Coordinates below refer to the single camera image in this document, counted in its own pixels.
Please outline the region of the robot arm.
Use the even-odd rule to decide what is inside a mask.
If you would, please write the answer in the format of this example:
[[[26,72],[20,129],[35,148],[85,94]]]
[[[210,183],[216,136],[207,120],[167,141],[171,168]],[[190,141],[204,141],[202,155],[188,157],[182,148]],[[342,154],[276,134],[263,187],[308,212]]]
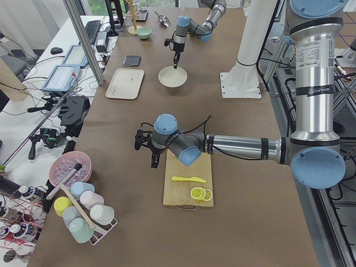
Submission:
[[[150,132],[152,166],[169,150],[184,165],[202,153],[290,166],[296,180],[313,189],[343,181],[346,163],[333,130],[334,39],[343,26],[343,1],[287,1],[286,36],[295,44],[295,130],[278,139],[260,137],[273,123],[251,100],[261,98],[258,64],[273,25],[277,1],[254,1],[246,20],[228,12],[213,53],[195,47],[186,60],[191,85],[186,100],[160,100]]]
[[[186,36],[189,34],[203,42],[208,42],[218,20],[226,12],[226,1],[201,1],[201,3],[211,10],[207,19],[202,24],[198,24],[191,17],[180,15],[178,16],[176,30],[172,38],[165,39],[164,46],[173,44],[172,50],[175,52],[173,59],[174,68],[177,68],[180,55],[184,51]]]

